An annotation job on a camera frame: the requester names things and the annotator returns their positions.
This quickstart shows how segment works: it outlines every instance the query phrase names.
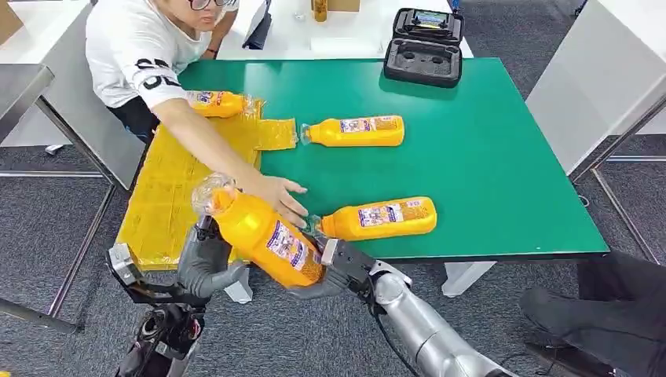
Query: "yellow bottle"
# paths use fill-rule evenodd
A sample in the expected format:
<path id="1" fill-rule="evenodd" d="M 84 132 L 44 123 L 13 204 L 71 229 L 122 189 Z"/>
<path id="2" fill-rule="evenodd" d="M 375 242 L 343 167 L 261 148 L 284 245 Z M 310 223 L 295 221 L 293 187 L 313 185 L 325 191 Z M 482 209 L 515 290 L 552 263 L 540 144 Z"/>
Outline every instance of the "yellow bottle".
<path id="1" fill-rule="evenodd" d="M 404 123 L 399 115 L 355 119 L 326 119 L 301 128 L 303 144 L 327 147 L 394 147 L 404 139 Z"/>
<path id="2" fill-rule="evenodd" d="M 321 219 L 314 217 L 313 222 L 331 238 L 361 241 L 431 232 L 437 225 L 437 212 L 430 198 L 417 196 L 343 207 Z"/>
<path id="3" fill-rule="evenodd" d="M 324 274 L 314 245 L 266 201 L 236 189 L 231 178 L 212 174 L 194 191 L 192 204 L 213 216 L 222 238 L 239 250 L 242 259 L 283 286 L 306 287 Z"/>
<path id="4" fill-rule="evenodd" d="M 230 118 L 240 114 L 245 104 L 242 95 L 231 92 L 188 90 L 187 94 L 190 106 L 205 117 Z"/>
<path id="5" fill-rule="evenodd" d="M 314 0 L 314 19 L 324 22 L 328 16 L 328 0 Z"/>

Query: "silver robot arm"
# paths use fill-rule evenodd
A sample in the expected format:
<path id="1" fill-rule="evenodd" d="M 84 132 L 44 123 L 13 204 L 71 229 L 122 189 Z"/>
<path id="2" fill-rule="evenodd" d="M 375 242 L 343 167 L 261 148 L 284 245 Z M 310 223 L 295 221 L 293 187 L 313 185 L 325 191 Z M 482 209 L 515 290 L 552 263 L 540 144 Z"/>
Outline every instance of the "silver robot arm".
<path id="1" fill-rule="evenodd" d="M 409 289 L 404 277 L 384 273 L 375 300 L 386 311 L 409 356 L 429 377 L 515 377 L 481 355 L 430 304 Z"/>
<path id="2" fill-rule="evenodd" d="M 293 294 L 317 298 L 347 289 L 381 307 L 427 377 L 517 377 L 465 342 L 430 304 L 412 293 L 412 279 L 400 270 L 344 240 L 328 239 L 319 232 L 313 237 L 323 251 L 326 274 L 319 284 L 291 290 Z"/>

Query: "open black case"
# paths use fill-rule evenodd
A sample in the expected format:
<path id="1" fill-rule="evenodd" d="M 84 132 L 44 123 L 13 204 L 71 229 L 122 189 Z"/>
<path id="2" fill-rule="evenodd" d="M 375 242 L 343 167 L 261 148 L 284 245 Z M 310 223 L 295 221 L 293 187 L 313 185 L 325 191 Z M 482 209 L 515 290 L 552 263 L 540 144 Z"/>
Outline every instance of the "open black case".
<path id="1" fill-rule="evenodd" d="M 384 75 L 389 79 L 452 88 L 463 73 L 463 16 L 403 8 L 393 21 Z"/>

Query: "cardboard box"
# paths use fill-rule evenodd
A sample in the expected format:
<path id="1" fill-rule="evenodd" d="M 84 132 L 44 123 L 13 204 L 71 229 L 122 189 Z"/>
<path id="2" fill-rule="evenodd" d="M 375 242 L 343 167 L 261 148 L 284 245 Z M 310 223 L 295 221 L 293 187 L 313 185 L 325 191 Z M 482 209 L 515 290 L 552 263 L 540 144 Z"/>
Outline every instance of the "cardboard box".
<path id="1" fill-rule="evenodd" d="M 23 23 L 7 4 L 7 0 L 0 0 L 0 45 L 11 37 Z"/>
<path id="2" fill-rule="evenodd" d="M 314 0 L 310 0 L 314 9 Z M 328 0 L 328 10 L 333 12 L 358 12 L 360 0 Z"/>

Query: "black pants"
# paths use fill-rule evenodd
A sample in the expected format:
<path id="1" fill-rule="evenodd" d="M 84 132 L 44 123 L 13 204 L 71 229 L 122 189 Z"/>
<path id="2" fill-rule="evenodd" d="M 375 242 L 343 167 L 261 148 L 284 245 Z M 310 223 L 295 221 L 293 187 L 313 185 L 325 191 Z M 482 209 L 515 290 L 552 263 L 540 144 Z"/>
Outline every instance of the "black pants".
<path id="1" fill-rule="evenodd" d="M 119 108 L 107 107 L 116 118 L 123 122 L 125 129 L 137 135 L 139 140 L 149 145 L 159 119 L 153 114 L 141 97 L 134 97 Z"/>
<path id="2" fill-rule="evenodd" d="M 540 330 L 632 377 L 666 375 L 666 267 L 613 252 L 578 265 L 580 299 L 527 290 Z"/>

